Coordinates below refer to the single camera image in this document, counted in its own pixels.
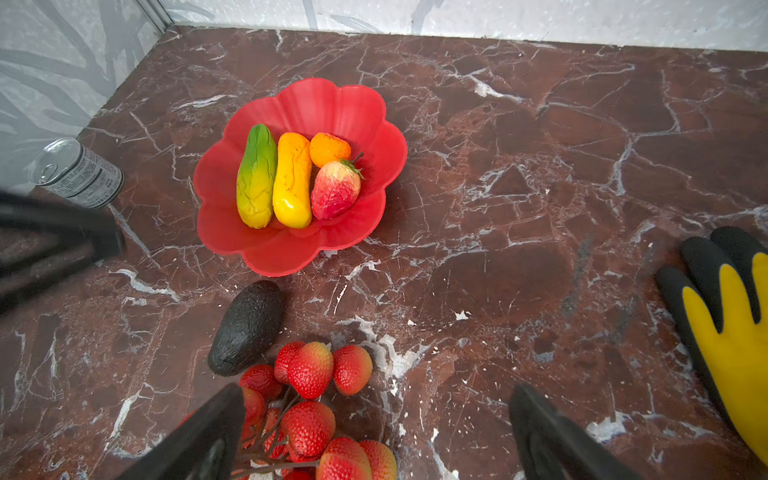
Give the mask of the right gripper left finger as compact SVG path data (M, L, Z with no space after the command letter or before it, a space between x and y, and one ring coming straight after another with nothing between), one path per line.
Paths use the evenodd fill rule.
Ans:
M230 383L117 478L228 479L240 447L246 409Z

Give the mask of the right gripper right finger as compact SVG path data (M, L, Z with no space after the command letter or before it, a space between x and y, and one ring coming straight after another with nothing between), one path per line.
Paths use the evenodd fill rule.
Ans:
M529 384L515 386L509 414L528 479L640 477Z

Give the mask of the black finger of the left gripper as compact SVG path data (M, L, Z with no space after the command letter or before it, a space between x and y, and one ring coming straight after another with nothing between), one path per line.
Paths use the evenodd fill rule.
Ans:
M106 213L2 192L1 313L124 251Z

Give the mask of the red fake strawberry bunch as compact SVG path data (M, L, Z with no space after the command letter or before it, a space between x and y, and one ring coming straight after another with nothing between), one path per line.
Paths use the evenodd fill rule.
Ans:
M373 360L363 347L332 351L320 342L294 341L279 350L273 363L229 357L214 366L224 376L239 377L245 407L227 478L398 478L390 447L339 433L334 411L322 400L330 387L352 397L369 384Z

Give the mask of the dark fake avocado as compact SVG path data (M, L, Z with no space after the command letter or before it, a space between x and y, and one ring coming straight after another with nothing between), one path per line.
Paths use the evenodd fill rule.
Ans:
M282 330L286 296L273 281L260 280L231 302L208 353L214 374L230 377L256 364Z

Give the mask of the yellow orange fake squash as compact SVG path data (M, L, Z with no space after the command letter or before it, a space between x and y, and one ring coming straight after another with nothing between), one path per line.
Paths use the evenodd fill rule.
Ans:
M277 160L274 213L284 226L304 229L312 220L310 179L313 163L309 140L299 133L284 133L278 141Z

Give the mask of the single pink fake strawberry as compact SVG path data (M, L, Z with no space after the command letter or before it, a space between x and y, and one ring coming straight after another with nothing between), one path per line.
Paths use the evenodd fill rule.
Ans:
M332 219L356 202L364 176L355 166L355 161L332 161L320 169L310 196L315 218Z

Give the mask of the small orange fake fruit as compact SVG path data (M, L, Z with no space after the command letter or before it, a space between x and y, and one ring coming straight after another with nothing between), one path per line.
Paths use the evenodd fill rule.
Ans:
M318 168L331 162L350 160L351 155L349 143L335 135L320 132L310 141L310 158Z

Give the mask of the red flower-shaped fruit bowl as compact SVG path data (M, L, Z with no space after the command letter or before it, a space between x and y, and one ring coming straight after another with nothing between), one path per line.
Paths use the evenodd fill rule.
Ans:
M290 229L278 220L251 229L236 208L236 176L247 135L266 125L274 136L296 132L307 138L319 132L336 135L364 155L364 176L355 204L331 220L315 220L305 229ZM338 87L322 78L293 83L272 97L241 107L216 142L200 159L194 188L201 201L197 232L202 243L221 255L239 255L254 272L267 277L303 269L322 251L360 243L378 226L386 206L386 188L405 167L408 146L402 132L386 119L386 104L375 90Z

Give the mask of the silver tin can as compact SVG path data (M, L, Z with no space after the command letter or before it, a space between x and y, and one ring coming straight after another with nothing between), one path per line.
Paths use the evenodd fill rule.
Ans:
M32 163L29 179L77 206L96 209L116 197L124 174L77 139L65 137L44 147Z

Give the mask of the yellow black work glove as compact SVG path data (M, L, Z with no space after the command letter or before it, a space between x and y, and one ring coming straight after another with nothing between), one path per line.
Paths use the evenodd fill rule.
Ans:
M767 250L733 226L685 240L687 266L655 275L679 337L723 419L767 459Z

